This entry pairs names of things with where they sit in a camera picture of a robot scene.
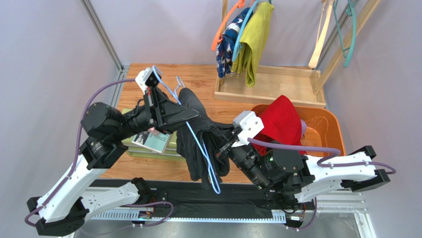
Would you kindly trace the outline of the purple trousers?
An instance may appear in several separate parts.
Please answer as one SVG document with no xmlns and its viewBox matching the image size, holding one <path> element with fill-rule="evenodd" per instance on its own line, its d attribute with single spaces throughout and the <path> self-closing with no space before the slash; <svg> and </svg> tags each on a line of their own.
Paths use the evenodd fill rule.
<svg viewBox="0 0 422 238">
<path fill-rule="evenodd" d="M 301 122 L 301 137 L 303 137 L 306 133 L 308 125 L 303 119 L 300 119 L 300 122 Z"/>
</svg>

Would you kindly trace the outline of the blue wire hanger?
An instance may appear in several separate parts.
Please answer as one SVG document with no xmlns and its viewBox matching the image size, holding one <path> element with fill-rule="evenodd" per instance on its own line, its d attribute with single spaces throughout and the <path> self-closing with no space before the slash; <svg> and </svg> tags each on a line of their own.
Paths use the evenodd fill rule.
<svg viewBox="0 0 422 238">
<path fill-rule="evenodd" d="M 179 76 L 176 76 L 175 78 L 176 78 L 177 86 L 173 90 L 171 90 L 163 82 L 163 80 L 162 80 L 162 71 L 156 65 L 153 65 L 152 68 L 161 77 L 160 84 L 162 84 L 165 87 L 165 89 L 170 93 L 170 95 L 176 100 L 176 102 L 179 105 L 182 105 L 181 102 L 180 102 L 180 100 L 179 100 L 179 98 L 178 98 L 177 90 L 179 88 L 185 88 L 186 87 L 185 84 L 184 84 L 184 82 L 183 82 L 183 80 Z M 189 124 L 189 122 L 185 122 L 185 124 L 187 125 L 188 129 L 190 130 L 191 135 L 193 136 L 193 138 L 194 138 L 194 140 L 196 142 L 196 145 L 199 147 L 199 149 L 200 149 L 203 157 L 205 158 L 205 161 L 206 161 L 206 164 L 207 164 L 207 171 L 208 171 L 209 181 L 211 182 L 211 186 L 212 186 L 214 192 L 216 194 L 221 194 L 221 189 L 220 189 L 220 186 L 219 186 L 219 182 L 218 182 L 218 180 L 216 178 L 216 174 L 215 174 L 215 171 L 213 169 L 213 166 L 211 165 L 211 160 L 210 160 L 210 157 L 209 157 L 209 154 L 208 154 L 208 150 L 206 148 L 205 143 L 203 141 L 201 142 L 198 139 L 198 137 L 196 136 L 196 133 L 193 131 L 193 129 L 192 129 L 191 125 Z"/>
</svg>

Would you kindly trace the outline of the black trousers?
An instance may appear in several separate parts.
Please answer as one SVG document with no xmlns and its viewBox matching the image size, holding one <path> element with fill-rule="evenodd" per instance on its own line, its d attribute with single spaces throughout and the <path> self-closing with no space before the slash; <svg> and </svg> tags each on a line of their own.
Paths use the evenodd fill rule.
<svg viewBox="0 0 422 238">
<path fill-rule="evenodd" d="M 234 127 L 211 120 L 204 105 L 189 88 L 179 91 L 178 100 L 181 105 L 198 111 L 199 117 L 177 130 L 176 151 L 186 160 L 191 180 L 200 180 L 202 187 L 209 190 L 212 187 L 209 166 L 215 175 L 215 183 L 222 182 L 221 178 L 230 172 L 229 158 L 216 156 L 221 141 L 215 134 L 225 134 Z"/>
</svg>

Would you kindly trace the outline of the beige hanger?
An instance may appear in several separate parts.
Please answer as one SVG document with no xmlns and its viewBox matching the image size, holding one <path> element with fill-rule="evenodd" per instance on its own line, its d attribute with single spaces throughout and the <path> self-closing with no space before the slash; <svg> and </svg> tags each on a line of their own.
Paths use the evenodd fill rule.
<svg viewBox="0 0 422 238">
<path fill-rule="evenodd" d="M 309 68 L 316 68 L 318 65 L 322 48 L 326 40 L 331 14 L 333 11 L 334 0 L 322 0 L 322 10 L 320 15 L 320 20 L 318 24 L 317 36 L 316 36 L 316 45 L 314 52 L 309 61 Z"/>
</svg>

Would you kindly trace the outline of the light blue hanger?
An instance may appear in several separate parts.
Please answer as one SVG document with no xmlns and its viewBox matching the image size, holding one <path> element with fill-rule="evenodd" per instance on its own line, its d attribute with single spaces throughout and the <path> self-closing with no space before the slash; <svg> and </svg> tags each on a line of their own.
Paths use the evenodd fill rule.
<svg viewBox="0 0 422 238">
<path fill-rule="evenodd" d="M 241 40 L 242 34 L 243 34 L 243 32 L 244 32 L 244 30 L 246 28 L 246 25 L 247 25 L 249 19 L 251 18 L 252 14 L 253 14 L 253 11 L 254 11 L 255 7 L 257 6 L 257 4 L 258 4 L 258 0 L 253 0 L 252 1 L 252 4 L 249 7 L 248 12 L 247 12 L 247 14 L 245 15 L 245 17 L 243 19 L 242 26 L 241 26 L 241 28 L 239 30 L 238 37 L 237 37 L 236 43 L 234 45 L 233 55 L 232 55 L 232 59 L 231 59 L 232 62 L 235 62 L 237 60 L 239 54 L 240 54 L 240 49 L 241 49 L 241 46 L 240 46 L 241 42 L 240 42 L 240 40 Z"/>
</svg>

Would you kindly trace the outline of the red trousers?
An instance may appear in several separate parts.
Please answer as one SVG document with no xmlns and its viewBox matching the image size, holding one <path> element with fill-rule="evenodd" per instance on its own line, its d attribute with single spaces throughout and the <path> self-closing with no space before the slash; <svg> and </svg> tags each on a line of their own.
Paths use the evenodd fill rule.
<svg viewBox="0 0 422 238">
<path fill-rule="evenodd" d="M 301 145 L 302 123 L 293 103 L 281 95 L 269 105 L 256 105 L 253 112 L 261 118 L 264 128 L 255 140 L 286 145 Z"/>
</svg>

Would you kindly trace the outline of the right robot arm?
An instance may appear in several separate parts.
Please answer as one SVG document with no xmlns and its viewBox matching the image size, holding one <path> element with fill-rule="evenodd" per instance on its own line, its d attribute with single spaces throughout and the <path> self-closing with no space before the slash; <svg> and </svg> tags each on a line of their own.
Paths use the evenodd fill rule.
<svg viewBox="0 0 422 238">
<path fill-rule="evenodd" d="M 390 183 L 396 171 L 373 161 L 372 147 L 340 156 L 339 150 L 263 142 L 241 128 L 214 132 L 216 157 L 230 159 L 259 190 L 273 190 L 275 203 L 295 210 L 326 193 L 363 192 Z"/>
</svg>

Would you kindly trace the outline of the yellow-green trousers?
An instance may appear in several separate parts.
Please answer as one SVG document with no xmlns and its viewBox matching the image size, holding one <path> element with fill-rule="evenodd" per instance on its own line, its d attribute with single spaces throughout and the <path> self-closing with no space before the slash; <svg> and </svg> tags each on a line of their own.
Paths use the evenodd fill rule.
<svg viewBox="0 0 422 238">
<path fill-rule="evenodd" d="M 240 77 L 245 74 L 245 84 L 253 87 L 256 83 L 258 67 L 269 36 L 274 6 L 270 1 L 258 1 L 241 37 L 240 54 L 232 62 L 231 74 Z"/>
</svg>

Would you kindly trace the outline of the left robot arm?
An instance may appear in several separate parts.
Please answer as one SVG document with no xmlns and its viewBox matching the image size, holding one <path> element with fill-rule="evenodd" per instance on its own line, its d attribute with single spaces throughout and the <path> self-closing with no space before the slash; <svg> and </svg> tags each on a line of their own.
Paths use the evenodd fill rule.
<svg viewBox="0 0 422 238">
<path fill-rule="evenodd" d="M 126 152 L 123 140 L 151 128 L 172 134 L 199 112 L 172 102 L 158 88 L 149 87 L 137 106 L 127 113 L 98 102 L 90 105 L 81 125 L 88 138 L 76 151 L 76 160 L 46 195 L 27 201 L 41 236 L 69 235 L 102 212 L 119 206 L 144 204 L 151 190 L 142 178 L 99 195 L 84 196 L 85 190 L 110 169 Z"/>
</svg>

